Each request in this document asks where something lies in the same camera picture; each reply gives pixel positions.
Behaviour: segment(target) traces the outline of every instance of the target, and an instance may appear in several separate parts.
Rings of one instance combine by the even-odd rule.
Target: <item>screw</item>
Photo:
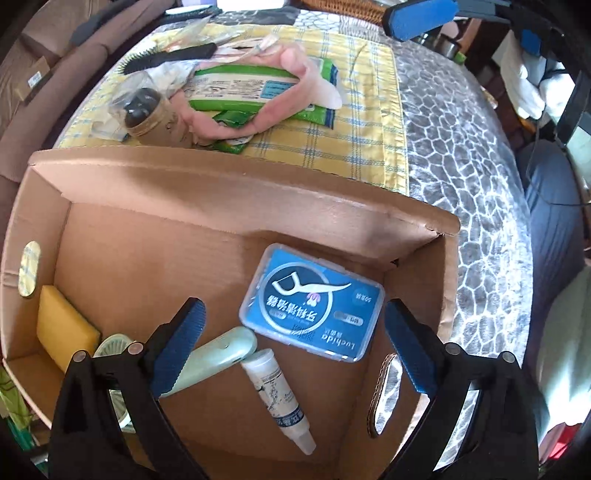
[[[448,343],[445,346],[445,351],[450,355],[459,355],[462,349],[457,343]]]
[[[137,355],[138,353],[141,353],[143,349],[144,346],[139,342],[134,342],[127,347],[127,351],[131,353],[131,355]]]
[[[508,364],[512,364],[515,361],[515,355],[513,355],[511,352],[503,352],[501,357],[503,357],[503,360]]]
[[[74,356],[72,357],[72,360],[74,360],[77,364],[82,362],[82,360],[84,360],[86,358],[86,352],[84,350],[78,350]]]

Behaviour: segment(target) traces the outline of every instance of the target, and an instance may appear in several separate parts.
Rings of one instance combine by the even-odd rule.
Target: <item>sofa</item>
[[[34,151],[110,56],[177,0],[116,0],[121,12],[103,24],[79,46],[70,39],[76,28],[90,24],[111,0],[48,0],[22,31],[0,64],[0,241],[4,242],[12,204]],[[51,76],[28,101],[15,93],[17,83],[41,56]]]

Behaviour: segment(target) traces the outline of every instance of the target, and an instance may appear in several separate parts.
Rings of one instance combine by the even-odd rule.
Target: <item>white tube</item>
[[[316,443],[310,434],[310,423],[287,384],[273,350],[266,348],[254,353],[241,365],[284,435],[306,455],[311,455]]]

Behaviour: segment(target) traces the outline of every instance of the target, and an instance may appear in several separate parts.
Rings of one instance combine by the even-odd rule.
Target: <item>gray patterned blanket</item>
[[[408,142],[410,195],[460,219],[460,263],[451,341],[468,353],[512,351],[521,363],[532,296],[529,211],[515,158],[476,79],[464,68],[376,25],[340,15],[279,10],[222,14],[216,23],[287,24],[335,31],[392,48]],[[402,368],[395,359],[376,416],[390,417]],[[438,467],[453,461],[470,422],[470,393]]]

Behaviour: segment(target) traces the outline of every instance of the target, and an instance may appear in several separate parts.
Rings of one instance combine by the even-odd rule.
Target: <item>black comb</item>
[[[182,48],[176,51],[148,50],[141,54],[131,55],[119,68],[119,72],[129,75],[140,70],[151,69],[162,65],[165,61],[206,60],[213,57],[217,50],[215,43],[206,43],[197,47]]]

